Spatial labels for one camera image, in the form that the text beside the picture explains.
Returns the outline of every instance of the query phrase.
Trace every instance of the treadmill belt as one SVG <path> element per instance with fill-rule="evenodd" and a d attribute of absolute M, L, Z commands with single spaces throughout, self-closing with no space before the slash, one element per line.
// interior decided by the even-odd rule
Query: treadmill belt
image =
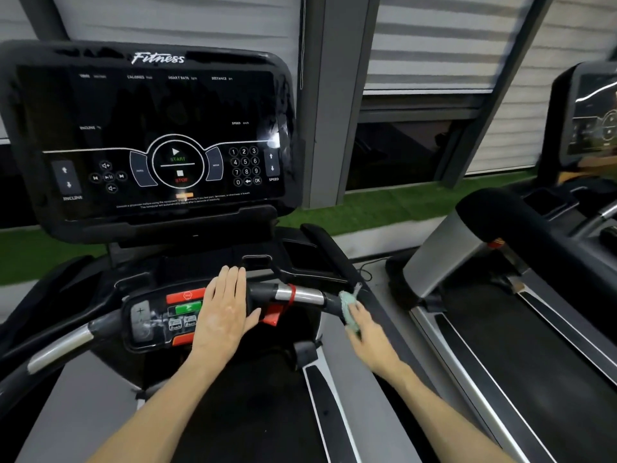
<path fill-rule="evenodd" d="M 172 459 L 195 461 L 327 463 L 304 374 L 280 354 L 226 367 Z"/>
<path fill-rule="evenodd" d="M 617 461 L 613 384 L 486 273 L 471 263 L 451 277 L 448 320 L 557 462 Z"/>

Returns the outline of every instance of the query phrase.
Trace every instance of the treadmill screen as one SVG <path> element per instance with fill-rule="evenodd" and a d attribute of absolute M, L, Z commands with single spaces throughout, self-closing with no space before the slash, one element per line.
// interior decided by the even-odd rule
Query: treadmill screen
<path fill-rule="evenodd" d="M 617 149 L 617 75 L 581 75 L 568 154 Z"/>
<path fill-rule="evenodd" d="M 18 67 L 66 220 L 281 197 L 269 71 Z"/>

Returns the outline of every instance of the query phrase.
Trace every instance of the treadmill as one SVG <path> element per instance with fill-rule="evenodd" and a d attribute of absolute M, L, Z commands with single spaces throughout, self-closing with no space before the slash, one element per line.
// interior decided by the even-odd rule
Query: treadmill
<path fill-rule="evenodd" d="M 3 461 L 88 458 L 102 442 L 72 451 L 69 429 L 49 449 L 31 432 L 63 367 L 91 351 L 135 390 L 135 406 L 148 400 L 189 354 L 222 265 L 247 269 L 247 312 L 262 306 L 262 319 L 175 462 L 420 462 L 416 446 L 435 460 L 404 404 L 355 357 L 338 293 L 361 283 L 359 300 L 418 368 L 395 325 L 324 229 L 276 225 L 301 203 L 292 101 L 270 53 L 0 47 L 0 113 L 38 221 L 58 240 L 108 247 L 57 266 L 0 325 Z"/>
<path fill-rule="evenodd" d="M 553 83 L 534 181 L 461 200 L 390 289 L 517 461 L 617 460 L 617 64 Z"/>

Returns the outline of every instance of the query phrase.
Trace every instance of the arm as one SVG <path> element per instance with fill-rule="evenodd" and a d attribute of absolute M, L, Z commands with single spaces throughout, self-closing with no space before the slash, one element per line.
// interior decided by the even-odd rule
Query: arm
<path fill-rule="evenodd" d="M 360 303 L 350 305 L 361 339 L 347 330 L 356 354 L 405 400 L 441 463 L 514 463 L 513 460 L 450 405 L 428 389 L 402 362 L 383 329 Z"/>
<path fill-rule="evenodd" d="M 205 290 L 192 351 L 163 388 L 112 435 L 89 463 L 167 463 L 206 390 L 234 355 L 242 335 L 257 325 L 246 317 L 246 271 L 223 267 Z"/>

